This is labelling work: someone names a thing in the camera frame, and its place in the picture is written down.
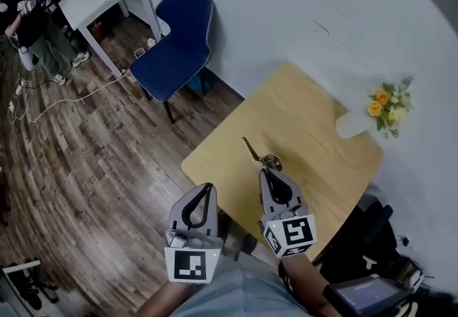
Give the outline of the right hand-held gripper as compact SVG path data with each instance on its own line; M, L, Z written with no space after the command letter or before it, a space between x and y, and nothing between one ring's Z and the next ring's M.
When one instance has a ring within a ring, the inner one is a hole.
M314 215L301 203L298 184L282 172L263 168L259 185L264 211L260 226L273 253L277 258L305 253L317 242L317 232ZM289 207L294 200L301 204Z

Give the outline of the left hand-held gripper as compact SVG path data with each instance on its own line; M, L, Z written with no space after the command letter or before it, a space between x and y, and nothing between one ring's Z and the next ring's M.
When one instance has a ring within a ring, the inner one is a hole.
M202 219L194 224L190 216L201 202ZM196 285L212 281L223 249L223 240L213 237L218 236L217 208L217 191L210 182L194 187L172 206L164 248L169 281ZM204 235L184 232L191 229Z

